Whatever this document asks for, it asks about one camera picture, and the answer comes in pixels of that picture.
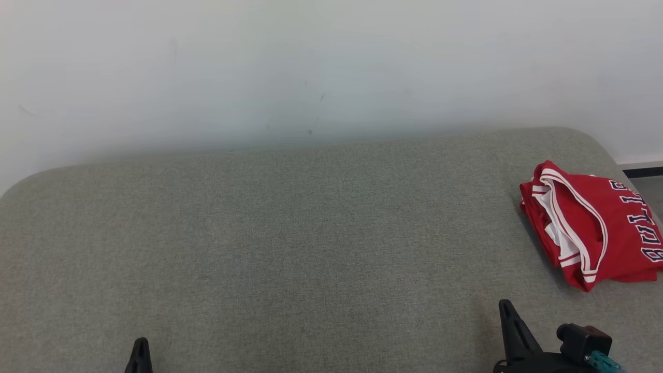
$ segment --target basketball jersey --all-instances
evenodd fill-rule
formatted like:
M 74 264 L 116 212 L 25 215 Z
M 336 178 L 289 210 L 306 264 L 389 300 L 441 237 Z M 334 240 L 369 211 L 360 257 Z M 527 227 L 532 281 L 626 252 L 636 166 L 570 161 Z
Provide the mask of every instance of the basketball jersey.
M 548 259 L 584 291 L 604 279 L 647 281 L 663 268 L 661 234 L 641 195 L 610 179 L 570 175 L 553 162 L 520 186 Z

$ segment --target gray sofa cushion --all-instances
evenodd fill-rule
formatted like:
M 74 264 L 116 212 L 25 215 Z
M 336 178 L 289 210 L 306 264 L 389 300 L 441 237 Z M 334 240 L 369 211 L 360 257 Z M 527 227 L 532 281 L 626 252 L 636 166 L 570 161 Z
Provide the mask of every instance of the gray sofa cushion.
M 564 128 L 68 167 L 0 199 L 12 372 L 488 372 L 510 299 L 546 350 L 595 325 L 660 371 L 663 283 L 582 293 L 548 264 L 518 184 L 551 159 L 631 186 Z

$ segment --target white stripe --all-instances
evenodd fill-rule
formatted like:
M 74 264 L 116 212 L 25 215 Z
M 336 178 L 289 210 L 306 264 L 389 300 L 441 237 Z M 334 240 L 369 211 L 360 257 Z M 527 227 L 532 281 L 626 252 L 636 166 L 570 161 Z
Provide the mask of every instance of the white stripe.
M 574 256 L 574 257 L 572 257 L 570 259 L 567 259 L 565 261 L 561 261 L 560 265 L 562 266 L 562 268 L 564 268 L 564 267 L 568 267 L 569 265 L 573 265 L 573 264 L 576 264 L 576 263 L 580 263 L 580 255 Z
M 548 192 L 550 188 L 546 185 L 532 185 L 532 192 Z
M 555 181 L 558 181 L 559 183 L 564 184 L 571 193 L 573 194 L 573 197 L 575 197 L 575 200 L 578 201 L 583 207 L 585 207 L 596 219 L 599 221 L 599 224 L 601 225 L 601 233 L 603 234 L 603 249 L 601 250 L 601 256 L 599 257 L 598 262 L 596 263 L 596 269 L 591 269 L 591 264 L 588 263 L 587 268 L 583 265 L 583 273 L 586 274 L 594 274 L 597 273 L 599 270 L 599 266 L 601 265 L 601 261 L 603 261 L 603 256 L 605 256 L 605 252 L 607 251 L 608 247 L 608 229 L 605 226 L 605 222 L 603 221 L 601 215 L 596 211 L 596 209 L 588 202 L 586 199 L 584 199 L 580 193 L 578 193 L 572 186 L 571 183 L 569 183 L 559 172 L 553 170 L 553 169 L 543 169 L 541 172 L 541 182 L 548 185 L 548 183 L 545 183 L 544 179 L 545 176 L 548 176 L 548 179 L 552 179 Z M 589 252 L 586 251 L 586 248 L 584 246 L 581 249 L 585 249 L 584 253 L 581 253 L 586 255 L 589 258 Z
M 560 208 L 560 205 L 557 203 L 557 195 L 556 195 L 556 190 L 555 188 L 551 188 L 550 192 L 552 194 L 552 197 L 550 199 L 550 204 L 552 205 L 552 213 L 555 214 L 555 217 L 559 221 L 560 225 L 560 230 L 564 233 L 564 235 L 568 238 L 568 251 L 566 252 L 565 258 L 560 258 L 560 259 L 566 259 L 572 255 L 580 254 L 581 256 L 581 267 L 584 268 L 586 266 L 586 263 L 589 263 L 589 254 L 586 256 L 583 253 L 587 253 L 587 248 L 585 247 L 585 244 L 580 240 L 580 237 L 576 234 L 575 230 L 571 227 L 571 224 L 569 224 L 566 221 L 566 218 L 564 217 L 564 213 L 562 213 L 562 209 Z
M 558 215 L 552 210 L 552 206 L 550 205 L 551 194 L 552 190 L 549 190 L 546 194 L 539 194 L 534 197 L 550 218 L 550 223 L 552 225 L 551 230 L 553 230 L 554 235 L 557 237 L 557 240 L 553 238 L 553 241 L 560 249 L 558 260 L 565 260 L 574 255 L 580 254 L 580 250 L 577 248 L 573 240 L 562 230 L 562 223 L 560 223 Z

